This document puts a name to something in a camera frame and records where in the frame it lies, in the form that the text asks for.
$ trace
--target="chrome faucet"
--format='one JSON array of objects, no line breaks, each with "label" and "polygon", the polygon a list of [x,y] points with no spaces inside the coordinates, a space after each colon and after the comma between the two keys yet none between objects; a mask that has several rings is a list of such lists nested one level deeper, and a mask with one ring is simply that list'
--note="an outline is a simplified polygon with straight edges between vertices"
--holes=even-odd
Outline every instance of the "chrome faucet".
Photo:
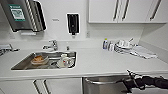
[{"label": "chrome faucet", "polygon": [[53,42],[51,46],[44,46],[43,49],[54,48],[54,51],[58,50],[57,41],[51,40],[49,42]]}]

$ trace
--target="wall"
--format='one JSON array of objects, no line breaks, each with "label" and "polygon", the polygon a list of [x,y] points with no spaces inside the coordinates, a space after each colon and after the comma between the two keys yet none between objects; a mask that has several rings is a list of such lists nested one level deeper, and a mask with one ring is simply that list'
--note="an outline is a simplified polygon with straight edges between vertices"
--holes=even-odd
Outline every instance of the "wall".
[{"label": "wall", "polygon": [[[58,41],[86,41],[134,38],[138,43],[144,24],[89,24],[88,0],[38,0],[42,4],[47,29],[36,36],[21,36],[20,32],[12,32],[9,24],[0,23],[0,42],[38,42],[56,39]],[[79,13],[80,33],[75,39],[68,33],[67,13]]]},{"label": "wall", "polygon": [[[11,33],[11,29],[7,23],[1,23],[6,27],[4,29],[0,29],[1,36],[7,35],[10,33],[9,37],[0,38],[0,40],[8,40],[8,41],[32,41],[32,40],[84,40],[85,39],[85,31],[86,31],[86,0],[38,0],[42,5],[42,10],[44,13],[44,18],[46,22],[47,29],[44,32],[40,32],[37,36],[21,36],[20,32]],[[67,13],[78,13],[80,19],[80,33],[76,36],[75,39],[71,37],[68,33],[67,26]]]},{"label": "wall", "polygon": [[168,24],[146,24],[139,44],[158,54],[168,63]]}]

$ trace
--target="cabinet handle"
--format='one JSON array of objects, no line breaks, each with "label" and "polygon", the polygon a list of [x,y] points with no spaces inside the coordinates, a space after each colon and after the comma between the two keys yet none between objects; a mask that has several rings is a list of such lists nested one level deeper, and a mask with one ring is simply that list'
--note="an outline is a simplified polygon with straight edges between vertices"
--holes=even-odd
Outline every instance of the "cabinet handle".
[{"label": "cabinet handle", "polygon": [[150,17],[150,20],[155,18],[155,15],[156,15],[156,12],[157,12],[157,10],[159,8],[160,2],[161,2],[161,0],[158,0],[158,2],[156,4],[156,7],[155,7],[155,10],[153,11],[152,17]]},{"label": "cabinet handle", "polygon": [[116,19],[116,16],[117,16],[118,3],[119,3],[119,0],[117,0],[117,2],[116,2],[116,8],[115,8],[115,13],[114,13],[113,20],[115,20],[115,19]]},{"label": "cabinet handle", "polygon": [[85,79],[86,82],[91,83],[91,84],[97,84],[97,85],[104,85],[104,84],[116,84],[117,82],[94,82],[89,79]]},{"label": "cabinet handle", "polygon": [[33,84],[34,84],[34,86],[35,86],[35,88],[36,88],[36,90],[37,90],[37,92],[38,92],[38,94],[42,94],[41,92],[40,92],[40,90],[39,90],[39,88],[38,88],[38,86],[37,86],[37,80],[34,80],[34,82],[33,82]]},{"label": "cabinet handle", "polygon": [[129,0],[127,0],[127,2],[126,2],[125,10],[124,10],[124,15],[123,15],[123,17],[122,17],[122,20],[125,19],[125,16],[126,16],[126,13],[127,13],[127,9],[128,9],[128,4],[129,4]]},{"label": "cabinet handle", "polygon": [[48,93],[48,94],[51,94],[51,92],[50,92],[49,89],[48,89],[46,80],[44,80],[44,86],[45,86],[45,88],[46,88],[46,90],[47,90],[47,93]]}]

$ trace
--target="sink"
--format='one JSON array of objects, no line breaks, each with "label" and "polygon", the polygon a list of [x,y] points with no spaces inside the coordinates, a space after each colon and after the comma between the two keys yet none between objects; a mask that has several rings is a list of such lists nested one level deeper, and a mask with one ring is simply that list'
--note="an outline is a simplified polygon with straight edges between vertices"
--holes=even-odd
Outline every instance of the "sink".
[{"label": "sink", "polygon": [[[31,53],[28,55],[25,59],[23,59],[21,62],[16,64],[14,67],[11,68],[11,70],[30,70],[30,69],[60,69],[57,66],[57,62],[60,60],[62,54],[67,54],[67,57],[72,58],[74,60],[74,63],[68,67],[73,68],[75,66],[76,62],[76,52],[37,52],[37,53]],[[42,56],[48,56],[49,61],[45,65],[32,65],[31,60],[34,59],[35,56],[42,55]]]}]

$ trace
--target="wall outlet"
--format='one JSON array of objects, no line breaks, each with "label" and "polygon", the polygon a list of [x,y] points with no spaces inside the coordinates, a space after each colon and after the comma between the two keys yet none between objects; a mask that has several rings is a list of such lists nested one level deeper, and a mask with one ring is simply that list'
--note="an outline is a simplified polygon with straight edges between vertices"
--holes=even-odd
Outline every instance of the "wall outlet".
[{"label": "wall outlet", "polygon": [[86,32],[86,38],[90,38],[90,31]]}]

